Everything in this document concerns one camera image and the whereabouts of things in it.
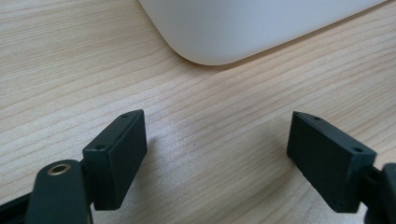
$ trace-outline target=white plastic container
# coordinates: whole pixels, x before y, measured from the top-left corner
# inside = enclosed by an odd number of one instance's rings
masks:
[[[171,48],[201,64],[232,63],[386,0],[140,0]]]

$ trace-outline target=screw hole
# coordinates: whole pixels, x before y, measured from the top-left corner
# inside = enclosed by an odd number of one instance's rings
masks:
[[[105,145],[97,145],[96,147],[95,147],[95,149],[96,150],[100,150],[100,149],[105,149]]]
[[[59,164],[52,166],[48,171],[48,175],[61,175],[66,173],[71,168],[70,164]]]
[[[359,148],[359,147],[353,147],[352,148],[354,151],[356,152],[363,152],[363,149]]]

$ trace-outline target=wood grain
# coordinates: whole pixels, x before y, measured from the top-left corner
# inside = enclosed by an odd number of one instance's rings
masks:
[[[396,2],[223,66],[177,56],[136,0],[0,3],[0,203],[145,109],[149,152],[95,223],[362,223],[286,156],[293,110],[396,161]]]

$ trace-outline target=light wood tabletop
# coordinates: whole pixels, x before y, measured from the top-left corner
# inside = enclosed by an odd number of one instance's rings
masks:
[[[362,223],[286,155],[292,111],[396,161],[396,2],[237,63],[174,53],[137,0],[0,3],[0,203],[144,109],[148,154],[95,223]]]

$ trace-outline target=white object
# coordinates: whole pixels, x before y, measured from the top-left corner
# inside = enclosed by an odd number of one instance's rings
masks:
[[[232,63],[386,0],[140,0],[165,41],[201,64]]]

